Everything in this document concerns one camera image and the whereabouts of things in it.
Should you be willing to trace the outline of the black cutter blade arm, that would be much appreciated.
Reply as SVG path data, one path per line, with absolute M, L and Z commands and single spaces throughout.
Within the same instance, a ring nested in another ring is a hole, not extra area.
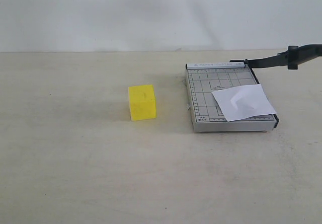
M 260 59 L 230 60 L 233 62 L 243 62 L 249 68 L 270 68 L 277 66 L 287 66 L 288 69 L 297 70 L 300 64 L 321 57 L 321 44 L 309 44 L 303 46 L 288 46 L 284 52 L 275 56 Z

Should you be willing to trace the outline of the grey paper cutter base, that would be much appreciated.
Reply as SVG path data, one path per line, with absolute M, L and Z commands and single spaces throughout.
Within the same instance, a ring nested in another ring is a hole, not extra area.
M 212 92 L 243 85 L 258 85 L 254 71 L 242 60 L 226 63 L 186 64 L 186 86 L 195 132 L 270 131 L 277 127 L 276 114 L 228 122 Z

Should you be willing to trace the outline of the white paper sheet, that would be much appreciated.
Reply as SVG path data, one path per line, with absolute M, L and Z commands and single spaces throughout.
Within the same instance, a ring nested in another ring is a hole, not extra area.
M 213 91 L 212 95 L 228 122 L 276 113 L 260 84 Z

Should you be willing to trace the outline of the yellow foam cube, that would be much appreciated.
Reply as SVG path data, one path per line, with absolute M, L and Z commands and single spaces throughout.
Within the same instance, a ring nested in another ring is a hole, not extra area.
M 156 118 L 156 98 L 153 85 L 128 87 L 128 99 L 132 121 Z

